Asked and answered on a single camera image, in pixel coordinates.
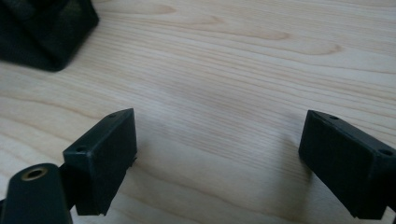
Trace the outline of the black zipper pouch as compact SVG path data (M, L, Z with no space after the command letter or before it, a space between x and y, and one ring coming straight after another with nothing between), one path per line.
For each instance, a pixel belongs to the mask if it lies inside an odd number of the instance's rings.
M0 61L61 71L98 22L92 0L0 0Z

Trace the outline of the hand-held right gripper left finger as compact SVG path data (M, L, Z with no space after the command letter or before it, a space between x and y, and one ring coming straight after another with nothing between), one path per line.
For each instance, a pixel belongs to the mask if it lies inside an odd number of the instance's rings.
M136 152L132 108L101 119L63 152L67 204L80 216L106 214Z

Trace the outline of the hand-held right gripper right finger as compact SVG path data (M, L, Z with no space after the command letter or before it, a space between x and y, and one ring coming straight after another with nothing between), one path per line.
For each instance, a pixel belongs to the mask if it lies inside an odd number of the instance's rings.
M360 219L396 213L396 149L336 116L309 110L299 156L348 212Z

